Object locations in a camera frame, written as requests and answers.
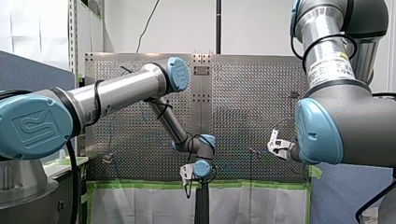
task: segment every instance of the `metal pole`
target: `metal pole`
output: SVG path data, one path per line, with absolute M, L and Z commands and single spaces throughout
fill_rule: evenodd
M 221 0 L 216 5 L 216 54 L 221 54 Z
M 209 184 L 202 184 L 195 192 L 194 224 L 209 224 Z

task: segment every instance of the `blue joint cap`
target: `blue joint cap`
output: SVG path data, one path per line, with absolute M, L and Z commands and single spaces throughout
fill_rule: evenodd
M 338 164 L 344 149 L 340 133 L 327 110 L 316 100 L 305 98 L 296 108 L 300 160 L 308 164 Z
M 207 144 L 207 145 L 212 145 L 213 147 L 216 146 L 216 137 L 210 134 L 201 134 L 200 140 Z
M 207 161 L 196 161 L 194 164 L 194 174 L 198 178 L 205 178 L 210 175 L 212 171 L 212 167 L 209 165 Z
M 177 57 L 171 57 L 167 63 L 169 82 L 174 92 L 184 91 L 189 86 L 189 69 L 184 61 Z
M 36 160 L 60 150 L 73 131 L 68 110 L 56 101 L 26 94 L 0 102 L 0 156 Z

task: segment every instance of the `perforated metal panel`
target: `perforated metal panel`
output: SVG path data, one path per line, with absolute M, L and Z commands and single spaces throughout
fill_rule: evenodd
M 121 76 L 125 73 L 121 66 L 136 71 L 144 63 L 169 56 L 187 62 L 191 84 L 186 91 L 165 98 L 186 131 L 209 131 L 217 137 L 218 178 L 288 182 L 307 178 L 302 165 L 265 154 L 276 121 L 293 117 L 296 99 L 290 99 L 290 92 L 304 94 L 300 63 L 291 57 L 211 55 L 204 62 L 198 60 L 204 56 L 197 55 L 89 54 L 87 84 Z M 209 74 L 192 72 L 202 65 L 209 67 Z M 291 139 L 295 135 L 292 122 L 282 123 L 281 132 L 281 137 Z M 171 149 L 170 138 L 146 103 L 101 119 L 87 129 L 86 141 L 92 157 L 89 179 L 179 180 L 179 167 L 188 158 Z M 262 158 L 251 158 L 250 149 L 264 152 Z M 107 164 L 103 158 L 109 153 L 115 162 Z
M 294 117 L 305 75 L 291 57 L 213 56 L 212 133 L 217 137 L 219 178 L 298 181 L 306 169 L 267 153 L 276 123 Z M 279 124 L 283 139 L 295 138 L 293 120 Z M 251 149 L 262 158 L 251 158 Z

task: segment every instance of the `black cable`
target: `black cable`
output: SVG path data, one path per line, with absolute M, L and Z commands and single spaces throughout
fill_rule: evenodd
M 379 192 L 377 195 L 374 196 L 370 201 L 368 201 L 364 206 L 362 206 L 355 214 L 356 221 L 358 223 L 361 223 L 361 214 L 369 208 L 371 205 L 376 203 L 378 200 L 380 200 L 382 197 L 387 195 L 389 192 L 391 192 L 393 189 L 396 187 L 396 181 L 391 183 L 389 186 L 387 186 L 385 189 L 383 189 L 381 192 Z
M 296 3 L 296 11 L 294 13 L 294 24 L 292 25 L 293 32 L 292 32 L 292 34 L 290 34 L 290 46 L 291 46 L 291 50 L 293 51 L 294 55 L 298 59 L 302 60 L 303 57 L 300 54 L 297 53 L 297 51 L 296 51 L 296 49 L 294 47 L 294 34 L 295 34 L 296 25 L 297 25 L 298 9 L 300 7 L 300 4 L 301 4 L 301 0 L 298 0 L 298 2 Z
M 70 164 L 72 167 L 72 178 L 73 178 L 73 201 L 72 201 L 72 215 L 70 217 L 70 223 L 75 224 L 77 222 L 78 213 L 78 167 L 75 151 L 70 139 L 66 143 L 67 151 L 70 157 Z
M 318 38 L 317 40 L 315 40 L 314 42 L 312 42 L 308 48 L 305 50 L 304 53 L 304 57 L 303 57 L 303 69 L 304 72 L 306 73 L 306 67 L 305 67 L 305 61 L 306 58 L 308 57 L 309 52 L 311 51 L 312 48 L 314 48 L 317 44 L 319 44 L 321 41 L 323 41 L 324 39 L 328 39 L 328 38 L 333 38 L 333 37 L 342 37 L 345 38 L 347 40 L 349 40 L 352 44 L 353 44 L 353 53 L 352 55 L 349 57 L 349 59 L 353 59 L 353 57 L 356 55 L 356 52 L 358 51 L 358 43 L 356 43 L 356 40 L 350 36 L 350 35 L 345 35 L 345 34 L 335 34 L 335 35 L 325 35 L 321 38 Z
M 396 92 L 378 92 L 378 93 L 373 93 L 374 97 L 381 97 L 381 96 L 391 96 L 391 97 L 396 97 Z
M 155 3 L 154 9 L 152 9 L 151 14 L 148 17 L 148 21 L 146 23 L 146 27 L 145 30 L 143 31 L 143 33 L 140 35 L 139 37 L 139 43 L 137 44 L 137 49 L 136 49 L 136 53 L 139 52 L 140 50 L 140 44 L 142 43 L 142 37 L 143 35 L 146 33 L 148 27 L 149 27 L 149 22 L 151 21 L 152 16 L 154 15 L 155 9 L 157 8 L 158 4 L 160 3 L 160 0 L 157 0 L 157 2 Z
M 99 120 L 99 118 L 102 116 L 102 103 L 100 101 L 100 97 L 99 97 L 99 92 L 98 92 L 98 87 L 99 84 L 103 82 L 103 80 L 97 80 L 93 86 L 93 91 L 94 91 L 94 101 L 96 104 L 96 115 L 95 115 L 95 119 L 93 120 L 93 122 L 91 122 L 90 124 L 87 124 L 85 126 L 89 127 L 92 126 L 93 124 L 97 123 L 97 121 Z
M 7 99 L 8 97 L 16 96 L 16 95 L 24 95 L 31 93 L 31 91 L 22 91 L 22 90 L 15 90 L 15 91 L 2 91 L 0 92 L 0 100 Z
M 300 54 L 297 53 L 297 50 L 296 50 L 295 47 L 294 47 L 294 37 L 293 37 L 293 36 L 290 38 L 290 46 L 291 46 L 291 51 L 293 51 L 293 54 L 294 54 L 298 59 L 302 60 L 303 57 L 302 57 Z
M 166 112 L 166 110 L 167 110 L 168 108 L 173 109 L 173 107 L 172 107 L 171 105 L 169 105 L 169 100 L 166 100 L 166 104 L 159 103 L 159 102 L 156 102 L 156 101 L 148 101 L 148 102 L 150 102 L 150 103 L 152 103 L 152 104 L 155 104 L 155 105 L 163 105 L 163 106 L 165 106 L 165 108 L 164 108 L 163 111 L 160 113 L 160 115 L 158 115 L 157 119 L 159 119 L 160 117 L 162 117 L 163 114 Z

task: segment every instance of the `label sticker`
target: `label sticker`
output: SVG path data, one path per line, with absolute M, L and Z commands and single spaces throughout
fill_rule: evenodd
M 338 53 L 313 63 L 307 73 L 310 87 L 332 80 L 355 79 L 349 60 L 343 56 Z

